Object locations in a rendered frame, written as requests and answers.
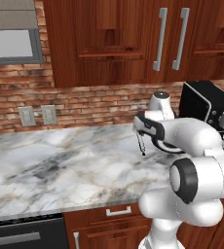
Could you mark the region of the black toaster oven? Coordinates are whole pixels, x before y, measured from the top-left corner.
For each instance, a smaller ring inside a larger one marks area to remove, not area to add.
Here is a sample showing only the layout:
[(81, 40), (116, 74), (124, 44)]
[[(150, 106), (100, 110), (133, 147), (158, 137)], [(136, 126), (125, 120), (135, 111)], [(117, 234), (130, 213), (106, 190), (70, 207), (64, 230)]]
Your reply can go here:
[(195, 118), (224, 132), (224, 90), (211, 81), (185, 82), (179, 117)]

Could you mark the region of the dark thin tongs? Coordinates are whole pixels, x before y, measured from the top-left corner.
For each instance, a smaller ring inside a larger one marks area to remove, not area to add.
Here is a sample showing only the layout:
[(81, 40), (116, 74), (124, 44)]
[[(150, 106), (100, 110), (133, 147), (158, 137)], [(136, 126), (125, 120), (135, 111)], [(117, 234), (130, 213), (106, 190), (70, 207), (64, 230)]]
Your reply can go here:
[(142, 156), (146, 156), (145, 146), (144, 146), (144, 142), (142, 140), (142, 136), (138, 132), (136, 132), (136, 137), (137, 137), (137, 141), (138, 141), (139, 150), (140, 150)]

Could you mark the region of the red-brown base cupboard door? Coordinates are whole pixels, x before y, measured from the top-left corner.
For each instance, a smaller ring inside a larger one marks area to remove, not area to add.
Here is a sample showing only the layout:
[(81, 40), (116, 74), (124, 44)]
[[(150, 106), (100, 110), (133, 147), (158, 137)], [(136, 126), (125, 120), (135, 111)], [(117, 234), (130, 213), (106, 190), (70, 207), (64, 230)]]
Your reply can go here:
[[(138, 249), (139, 243), (147, 235), (150, 227), (111, 231), (78, 230), (80, 249)], [(73, 232), (75, 231), (67, 231), (70, 249), (76, 249)]]
[(186, 249), (224, 249), (224, 215), (218, 225), (200, 228), (183, 223), (177, 233)]

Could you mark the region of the wide red-brown cupboard door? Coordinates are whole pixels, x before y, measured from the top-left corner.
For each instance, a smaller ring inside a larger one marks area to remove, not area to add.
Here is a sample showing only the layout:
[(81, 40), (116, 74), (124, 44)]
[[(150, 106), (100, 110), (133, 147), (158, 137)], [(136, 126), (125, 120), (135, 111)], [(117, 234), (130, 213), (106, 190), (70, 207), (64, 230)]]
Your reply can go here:
[(172, 0), (43, 0), (59, 89), (158, 83), (161, 20)]

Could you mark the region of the red-brown drawer front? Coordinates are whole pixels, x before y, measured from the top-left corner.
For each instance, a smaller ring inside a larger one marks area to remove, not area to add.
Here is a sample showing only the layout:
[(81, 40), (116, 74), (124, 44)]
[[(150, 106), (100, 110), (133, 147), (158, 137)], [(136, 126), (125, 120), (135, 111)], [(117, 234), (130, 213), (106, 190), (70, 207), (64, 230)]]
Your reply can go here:
[[(119, 211), (125, 210), (127, 206), (131, 206), (131, 214), (112, 217), (106, 216), (107, 208), (109, 208), (111, 211)], [(149, 228), (151, 225), (151, 220), (144, 218), (141, 215), (136, 202), (66, 212), (63, 214), (63, 216), (68, 231), (78, 231), (83, 229), (111, 231), (143, 226)]]

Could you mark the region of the grey framed window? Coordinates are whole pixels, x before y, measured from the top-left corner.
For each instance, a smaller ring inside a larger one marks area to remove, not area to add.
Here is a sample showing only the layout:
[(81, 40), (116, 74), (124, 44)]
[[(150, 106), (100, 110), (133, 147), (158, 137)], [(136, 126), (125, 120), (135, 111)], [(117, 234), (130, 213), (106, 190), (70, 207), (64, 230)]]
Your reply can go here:
[(0, 30), (0, 64), (38, 64), (43, 62), (39, 27)]

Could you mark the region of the black appliance door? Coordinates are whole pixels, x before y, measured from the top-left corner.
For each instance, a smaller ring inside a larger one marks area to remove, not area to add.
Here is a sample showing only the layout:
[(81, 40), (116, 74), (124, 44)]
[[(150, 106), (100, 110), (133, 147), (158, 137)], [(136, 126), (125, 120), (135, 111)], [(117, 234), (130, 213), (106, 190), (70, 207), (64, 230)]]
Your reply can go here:
[(69, 249), (63, 216), (0, 221), (0, 249)]

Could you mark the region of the grey window blind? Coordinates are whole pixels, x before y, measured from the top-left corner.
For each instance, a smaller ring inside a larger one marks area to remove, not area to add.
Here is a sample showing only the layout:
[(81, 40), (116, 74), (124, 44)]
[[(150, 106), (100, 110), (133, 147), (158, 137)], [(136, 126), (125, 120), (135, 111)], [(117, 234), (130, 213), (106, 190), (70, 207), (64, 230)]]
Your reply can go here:
[(34, 0), (0, 0), (0, 30), (36, 28)]

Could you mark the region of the grey wall socket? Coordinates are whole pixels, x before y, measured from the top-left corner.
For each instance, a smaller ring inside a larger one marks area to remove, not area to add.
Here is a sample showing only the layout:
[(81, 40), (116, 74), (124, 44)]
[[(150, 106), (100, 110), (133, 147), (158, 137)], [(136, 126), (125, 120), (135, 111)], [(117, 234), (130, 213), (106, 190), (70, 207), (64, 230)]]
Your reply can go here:
[(19, 117), (23, 126), (36, 126), (31, 106), (19, 107)]
[(42, 105), (42, 117), (45, 125), (56, 125), (56, 107), (54, 105)]

